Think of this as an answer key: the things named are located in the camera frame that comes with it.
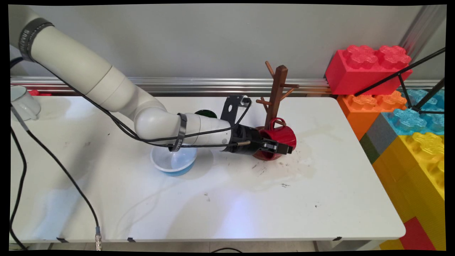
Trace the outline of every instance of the white table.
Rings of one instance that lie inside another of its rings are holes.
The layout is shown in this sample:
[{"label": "white table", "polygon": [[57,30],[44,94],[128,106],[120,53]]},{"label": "white table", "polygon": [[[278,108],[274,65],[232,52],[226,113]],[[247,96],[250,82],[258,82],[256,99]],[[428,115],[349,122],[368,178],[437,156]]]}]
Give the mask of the white table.
[{"label": "white table", "polygon": [[[263,162],[201,148],[194,167],[178,177],[154,169],[149,160],[152,146],[124,135],[83,98],[36,98],[42,107],[39,120],[26,123],[89,198],[104,242],[126,242],[128,237],[135,241],[331,241],[341,237],[338,248],[359,249],[405,233],[332,98],[288,97],[281,103],[279,117],[298,140],[292,154]],[[225,101],[224,97],[158,99],[171,113],[210,109],[218,117]],[[115,115],[132,127],[132,121]],[[264,120],[263,106],[254,103],[242,124],[256,127]],[[16,235],[27,243],[58,242],[57,237],[93,242],[95,222],[70,180],[18,122],[11,125],[28,162],[14,222]],[[22,162],[11,139],[10,213],[21,172]]]}]

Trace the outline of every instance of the white mug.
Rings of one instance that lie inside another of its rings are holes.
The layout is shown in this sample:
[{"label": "white mug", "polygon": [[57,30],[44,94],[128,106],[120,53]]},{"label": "white mug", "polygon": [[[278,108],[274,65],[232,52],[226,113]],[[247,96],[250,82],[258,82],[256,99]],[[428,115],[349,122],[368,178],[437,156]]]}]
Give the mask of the white mug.
[{"label": "white mug", "polygon": [[[30,95],[27,88],[23,86],[11,86],[11,104],[19,113],[22,120],[38,119],[38,113],[41,111],[40,104]],[[16,116],[11,111],[11,119],[17,121]]]}]

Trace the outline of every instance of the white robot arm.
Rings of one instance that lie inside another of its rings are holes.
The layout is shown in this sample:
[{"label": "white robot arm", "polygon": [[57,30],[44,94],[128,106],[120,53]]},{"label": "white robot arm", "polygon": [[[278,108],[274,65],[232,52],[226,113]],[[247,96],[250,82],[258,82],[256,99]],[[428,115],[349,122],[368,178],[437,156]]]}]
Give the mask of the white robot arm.
[{"label": "white robot arm", "polygon": [[[52,23],[41,18],[28,6],[8,5],[8,15],[10,44],[20,50],[25,60],[41,64],[104,109],[120,112],[130,118],[138,137],[168,138],[175,137],[182,131],[179,115],[168,113],[157,99],[134,85],[104,58],[58,31]],[[232,121],[226,119],[208,118],[193,113],[185,115],[186,134],[225,129],[233,125]],[[174,144],[175,139],[156,143]],[[239,154],[254,154],[258,149],[281,154],[292,151],[286,145],[278,147],[279,143],[264,140],[257,130],[243,125],[224,132],[188,137],[183,143],[241,143],[239,146],[219,148]]]}]

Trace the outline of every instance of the floor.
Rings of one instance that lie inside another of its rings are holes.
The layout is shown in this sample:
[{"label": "floor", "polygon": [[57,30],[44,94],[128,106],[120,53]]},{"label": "floor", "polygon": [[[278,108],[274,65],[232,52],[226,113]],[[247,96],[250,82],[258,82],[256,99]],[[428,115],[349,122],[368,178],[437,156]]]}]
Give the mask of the floor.
[{"label": "floor", "polygon": [[[29,248],[45,250],[48,245],[25,244]],[[150,252],[211,252],[230,247],[242,252],[302,252],[316,251],[312,241],[270,241],[270,242],[155,242],[155,243],[103,243],[103,251],[150,251]],[[10,251],[18,250],[10,244]],[[54,243],[50,250],[94,250],[95,243]]]}]

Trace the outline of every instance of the wooden mug tree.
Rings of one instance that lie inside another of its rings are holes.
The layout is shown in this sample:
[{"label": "wooden mug tree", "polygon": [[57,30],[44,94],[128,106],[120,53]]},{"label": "wooden mug tree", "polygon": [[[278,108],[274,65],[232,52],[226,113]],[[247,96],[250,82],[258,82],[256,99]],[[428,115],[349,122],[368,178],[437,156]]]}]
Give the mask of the wooden mug tree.
[{"label": "wooden mug tree", "polygon": [[[270,100],[265,101],[264,97],[261,97],[260,100],[256,100],[257,103],[261,103],[264,105],[265,112],[267,113],[267,117],[265,118],[265,125],[264,129],[270,129],[270,120],[277,117],[278,108],[280,107],[280,101],[284,100],[289,94],[291,94],[294,89],[299,88],[298,84],[287,84],[286,83],[286,76],[288,75],[288,68],[284,65],[277,67],[275,73],[273,72],[272,67],[270,66],[269,62],[266,61],[265,65],[267,66],[270,75],[273,78],[273,85],[272,85],[272,93],[270,94]],[[290,88],[285,94],[283,94],[283,88]],[[286,123],[281,121],[276,121],[283,126],[286,126]]]}]

